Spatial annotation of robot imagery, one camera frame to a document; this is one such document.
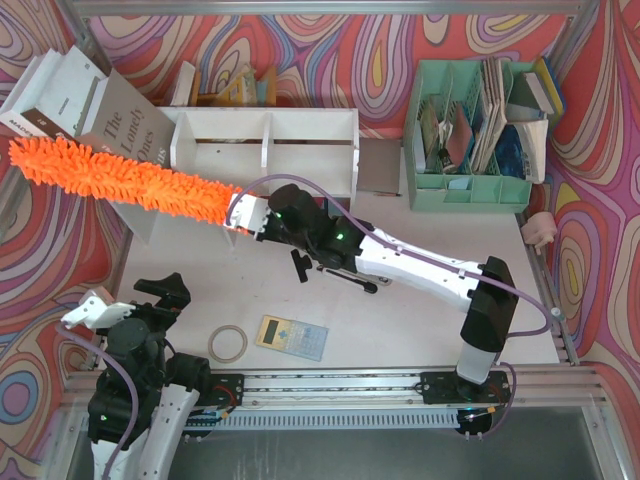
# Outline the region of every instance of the white wooden shelf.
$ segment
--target white wooden shelf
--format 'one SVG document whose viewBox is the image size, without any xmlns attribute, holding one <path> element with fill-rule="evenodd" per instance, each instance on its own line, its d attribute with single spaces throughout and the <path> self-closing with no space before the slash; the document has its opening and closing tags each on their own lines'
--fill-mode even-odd
<svg viewBox="0 0 640 480">
<path fill-rule="evenodd" d="M 351 205 L 355 202 L 360 151 L 355 109 L 160 110 L 176 123 L 169 152 L 174 171 L 238 187 L 265 175 L 288 173 L 311 180 Z M 270 195 L 286 183 L 291 182 L 274 180 L 254 191 Z M 136 237 L 149 243 L 157 212 L 112 205 Z"/>
</svg>

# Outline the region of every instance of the psychedelic wallpaper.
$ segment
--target psychedelic wallpaper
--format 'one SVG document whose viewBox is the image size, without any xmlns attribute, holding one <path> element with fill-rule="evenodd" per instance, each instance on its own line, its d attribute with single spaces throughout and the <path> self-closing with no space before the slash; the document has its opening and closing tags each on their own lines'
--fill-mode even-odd
<svg viewBox="0 0 640 480">
<path fill-rule="evenodd" d="M 0 1 L 0 95 L 33 55 L 66 51 L 50 4 Z M 0 136 L 0 182 L 9 167 Z M 0 478 L 39 477 L 63 379 L 86 353 L 54 331 L 87 287 L 110 285 L 125 227 L 108 204 L 31 185 L 0 245 Z"/>
<path fill-rule="evenodd" d="M 555 214 L 548 260 L 562 306 L 640 474 L 640 2 L 602 0 L 592 25 L 558 72 L 568 109 L 535 206 Z"/>
<path fill-rule="evenodd" d="M 633 227 L 640 203 L 637 4 L 602 0 L 593 35 L 585 35 L 559 72 L 569 108 L 550 151 L 550 183 L 534 199 L 556 213 L 560 236 L 550 261 L 563 306 L 580 353 L 597 362 L 626 415 L 630 449 L 640 445 L 639 375 L 630 363 L 640 342 L 632 293 L 640 269 L 616 266 L 632 261 L 640 237 Z M 550 51 L 564 21 L 525 15 L 102 17 L 91 27 L 115 67 L 150 98 L 162 95 L 183 60 L 202 72 L 202 92 L 219 90 L 245 63 L 258 75 L 276 65 L 279 105 L 355 107 L 363 135 L 399 138 L 419 59 L 497 54 L 533 60 Z M 614 22 L 624 29 L 614 30 Z M 70 37 L 53 2 L 0 0 L 0 25 L 3 99 L 32 55 L 48 46 L 65 50 Z M 5 144 L 0 154 L 6 162 Z M 123 235 L 108 206 L 33 187 L 0 246 L 0 478 L 40 472 L 60 379 L 83 355 L 57 338 L 51 323 L 86 285 L 113 279 Z"/>
</svg>

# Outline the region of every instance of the orange duster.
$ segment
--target orange duster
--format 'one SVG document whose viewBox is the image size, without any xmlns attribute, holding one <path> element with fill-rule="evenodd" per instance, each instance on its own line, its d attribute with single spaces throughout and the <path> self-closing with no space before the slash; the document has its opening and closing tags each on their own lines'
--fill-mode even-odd
<svg viewBox="0 0 640 480">
<path fill-rule="evenodd" d="M 37 185 L 58 185 L 67 193 L 113 202 L 138 203 L 146 210 L 184 215 L 222 225 L 231 195 L 242 189 L 197 175 L 140 163 L 63 138 L 18 138 L 9 148 L 11 163 Z"/>
</svg>

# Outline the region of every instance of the green file organizer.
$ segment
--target green file organizer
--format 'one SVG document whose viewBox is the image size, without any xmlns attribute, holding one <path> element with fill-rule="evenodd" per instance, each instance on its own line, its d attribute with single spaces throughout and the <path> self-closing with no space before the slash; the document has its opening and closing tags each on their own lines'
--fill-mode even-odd
<svg viewBox="0 0 640 480">
<path fill-rule="evenodd" d="M 504 62 L 503 81 L 505 99 L 509 98 L 514 75 L 531 71 L 532 63 Z M 422 212 L 520 213 L 529 204 L 531 183 L 520 178 L 500 175 L 492 155 L 483 175 L 474 175 L 468 165 L 454 175 L 417 173 L 413 156 L 415 121 L 429 97 L 440 96 L 435 106 L 439 119 L 455 114 L 456 102 L 462 102 L 468 116 L 473 118 L 482 78 L 482 62 L 473 60 L 422 60 L 411 91 L 409 111 L 404 127 L 404 157 L 407 164 L 411 209 Z M 449 189 L 452 180 L 468 178 L 467 190 Z"/>
</svg>

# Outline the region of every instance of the calculator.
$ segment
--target calculator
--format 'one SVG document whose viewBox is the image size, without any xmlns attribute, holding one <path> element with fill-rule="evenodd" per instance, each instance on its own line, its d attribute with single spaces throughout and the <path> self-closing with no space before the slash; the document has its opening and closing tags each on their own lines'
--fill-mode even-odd
<svg viewBox="0 0 640 480">
<path fill-rule="evenodd" d="M 265 315 L 256 345 L 319 362 L 329 329 Z"/>
</svg>

